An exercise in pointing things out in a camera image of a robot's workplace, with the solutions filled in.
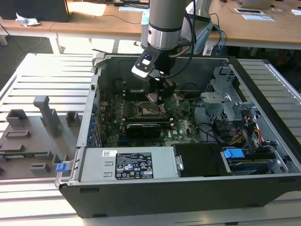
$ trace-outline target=white sticker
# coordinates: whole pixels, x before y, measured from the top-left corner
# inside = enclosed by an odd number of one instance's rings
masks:
[[[115,157],[117,150],[103,150],[103,157]]]
[[[152,174],[152,171],[144,171],[144,175],[150,175]]]
[[[10,155],[5,156],[6,159],[19,159],[19,158],[25,158],[23,155]]]

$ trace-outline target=warning label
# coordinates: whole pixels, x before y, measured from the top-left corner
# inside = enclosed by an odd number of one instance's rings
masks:
[[[117,180],[154,178],[151,153],[117,153],[115,178]]]

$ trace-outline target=white paper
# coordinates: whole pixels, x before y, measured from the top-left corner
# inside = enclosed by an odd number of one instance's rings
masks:
[[[246,20],[274,21],[269,16],[242,15]]]
[[[300,16],[301,10],[292,9],[292,13],[294,13],[296,16]]]
[[[134,8],[134,7],[130,7],[130,6],[120,6],[119,7],[119,11],[123,11],[123,12],[143,13],[146,10],[147,10],[147,8]]]
[[[18,15],[17,13],[16,13],[16,16],[17,16],[16,21],[18,22],[18,24],[20,24],[24,27],[40,24],[36,18],[28,19],[28,18]]]

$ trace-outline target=red wire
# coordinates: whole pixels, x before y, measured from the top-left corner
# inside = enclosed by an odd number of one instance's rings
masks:
[[[234,130],[234,132],[233,132],[233,138],[235,137],[235,134],[236,134],[237,131],[239,131],[239,130],[240,130],[240,128],[237,128],[237,129]]]
[[[261,141],[261,139],[262,139],[262,133],[261,133],[261,131],[259,129],[257,129],[257,128],[254,128],[254,129],[256,131],[258,131],[258,133],[259,133],[258,141],[259,141],[259,145],[262,146],[262,141]]]

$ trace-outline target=aluminum extrusion table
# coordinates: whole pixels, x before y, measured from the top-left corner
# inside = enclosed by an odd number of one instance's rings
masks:
[[[3,132],[8,125],[5,117],[10,109],[24,109],[27,115],[39,115],[38,108],[32,104],[36,95],[48,95],[50,107],[54,107],[58,114],[70,110],[83,114],[93,75],[90,72],[91,62],[92,55],[28,54],[0,92],[0,131]],[[240,62],[301,142],[300,95],[272,65],[261,60]],[[301,192],[290,192],[262,208],[81,219],[55,187],[54,178],[0,180],[2,226],[195,226],[224,225],[229,222],[239,222],[239,225],[296,226],[301,225],[300,210]]]

